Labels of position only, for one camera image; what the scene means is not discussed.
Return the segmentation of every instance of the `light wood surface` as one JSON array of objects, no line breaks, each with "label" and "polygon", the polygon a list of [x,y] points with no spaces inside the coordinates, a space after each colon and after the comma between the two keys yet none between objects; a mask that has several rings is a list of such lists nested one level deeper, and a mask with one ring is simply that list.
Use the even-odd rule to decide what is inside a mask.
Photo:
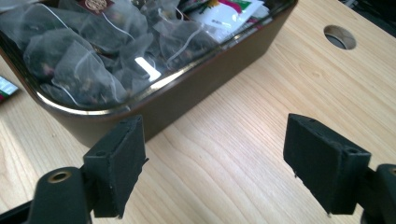
[{"label": "light wood surface", "polygon": [[[342,50],[323,29],[357,40]],[[328,217],[283,161],[287,115],[318,119],[396,163],[396,40],[336,0],[300,0],[268,52],[147,142],[123,220],[94,223],[359,223]],[[0,59],[0,74],[21,83]],[[0,104],[0,213],[88,149],[21,90]]]}]

